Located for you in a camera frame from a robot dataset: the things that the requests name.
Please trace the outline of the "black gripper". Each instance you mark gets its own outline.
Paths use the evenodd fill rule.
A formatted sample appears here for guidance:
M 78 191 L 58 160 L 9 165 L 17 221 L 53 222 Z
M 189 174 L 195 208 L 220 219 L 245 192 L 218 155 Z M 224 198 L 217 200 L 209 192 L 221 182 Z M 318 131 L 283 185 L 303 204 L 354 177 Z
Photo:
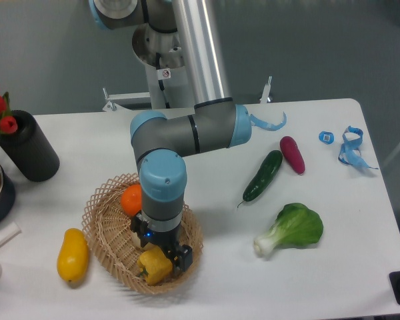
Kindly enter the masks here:
M 165 256 L 173 264 L 173 277 L 179 277 L 183 271 L 188 270 L 193 263 L 193 250 L 189 245 L 182 245 L 179 242 L 181 224 L 166 232 L 152 230 L 148 223 L 136 215 L 130 218 L 130 230 L 139 237 L 140 247 L 151 243 L 161 248 Z

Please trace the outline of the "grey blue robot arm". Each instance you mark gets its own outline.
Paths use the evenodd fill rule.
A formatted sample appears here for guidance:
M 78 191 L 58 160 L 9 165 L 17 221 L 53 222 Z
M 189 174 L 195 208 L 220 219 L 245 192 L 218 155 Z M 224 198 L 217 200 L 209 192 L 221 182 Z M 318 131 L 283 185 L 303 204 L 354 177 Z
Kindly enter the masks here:
M 145 66 L 151 110 L 130 124 L 142 209 L 131 230 L 161 248 L 176 271 L 193 262 L 179 242 L 187 184 L 184 157 L 248 142 L 246 108 L 234 103 L 210 1 L 91 1 L 95 21 L 134 26 L 133 51 Z

